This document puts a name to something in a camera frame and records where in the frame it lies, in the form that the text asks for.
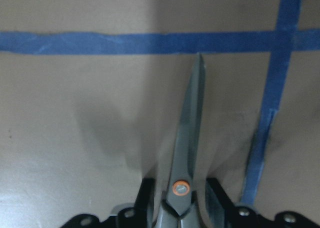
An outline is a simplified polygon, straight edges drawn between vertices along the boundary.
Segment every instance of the orange screw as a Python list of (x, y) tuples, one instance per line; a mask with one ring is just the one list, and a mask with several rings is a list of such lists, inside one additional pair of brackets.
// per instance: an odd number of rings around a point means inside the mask
[(184, 180), (178, 180), (173, 184), (172, 191), (176, 196), (182, 197), (190, 192), (190, 185)]

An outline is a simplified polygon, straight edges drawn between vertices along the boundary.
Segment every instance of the cardboard surface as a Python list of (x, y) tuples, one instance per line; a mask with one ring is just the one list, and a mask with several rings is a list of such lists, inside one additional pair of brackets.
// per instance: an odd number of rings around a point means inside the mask
[(2, 31), (273, 30), (280, 0), (0, 0)]
[[(319, 28), (303, 0), (299, 28)], [(0, 0), (0, 30), (268, 31), (279, 0)], [(320, 223), (318, 54), (295, 52), (256, 200), (268, 218), (295, 210)], [(196, 187), (218, 177), (241, 195), (270, 54), (208, 54)], [(57, 228), (106, 219), (143, 176), (166, 188), (193, 55), (0, 54), (0, 227)]]

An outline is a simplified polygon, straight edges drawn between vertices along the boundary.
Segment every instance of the screw head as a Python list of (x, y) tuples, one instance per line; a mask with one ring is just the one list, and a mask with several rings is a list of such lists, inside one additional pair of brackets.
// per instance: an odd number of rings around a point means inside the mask
[(238, 212), (242, 217), (247, 217), (250, 215), (250, 211), (247, 208), (240, 208)]
[(184, 180), (178, 180), (173, 184), (172, 192), (176, 196), (185, 196), (190, 192), (190, 185)]
[(91, 216), (85, 217), (80, 221), (80, 225), (82, 227), (89, 226), (94, 220), (92, 219)]
[(292, 214), (284, 214), (283, 219), (288, 223), (296, 223), (297, 219)]
[(131, 208), (131, 209), (126, 210), (123, 215), (125, 218), (131, 218), (131, 217), (135, 216), (135, 214), (136, 214), (135, 209)]

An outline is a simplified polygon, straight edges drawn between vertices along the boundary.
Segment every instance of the blue painter's tape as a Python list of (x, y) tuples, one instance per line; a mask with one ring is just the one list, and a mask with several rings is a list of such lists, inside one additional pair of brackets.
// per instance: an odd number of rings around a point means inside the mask
[(119, 34), (0, 32), (0, 51), (29, 55), (134, 55), (267, 52), (272, 31)]
[(320, 29), (309, 29), (296, 32), (294, 36), (295, 51), (320, 50)]
[(264, 168), (265, 149), (271, 125), (278, 112), (286, 82), (290, 57), (294, 47), (299, 47), (301, 33), (295, 36), (301, 0), (281, 0), (275, 43), (272, 47), (269, 70), (264, 87), (260, 120), (252, 143), (241, 202), (253, 204)]

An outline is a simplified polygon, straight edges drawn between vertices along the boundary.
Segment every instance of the gray scissor blade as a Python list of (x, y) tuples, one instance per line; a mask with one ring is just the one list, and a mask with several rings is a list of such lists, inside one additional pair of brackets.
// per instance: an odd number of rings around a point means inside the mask
[(161, 203), (154, 228), (178, 228), (179, 221), (176, 216), (166, 209), (166, 204)]
[(192, 203), (191, 192), (184, 196), (177, 196), (173, 193), (172, 186), (176, 181), (186, 181), (192, 189), (204, 89), (205, 64), (202, 56), (198, 54), (184, 96), (166, 195), (166, 202), (180, 216), (189, 209)]

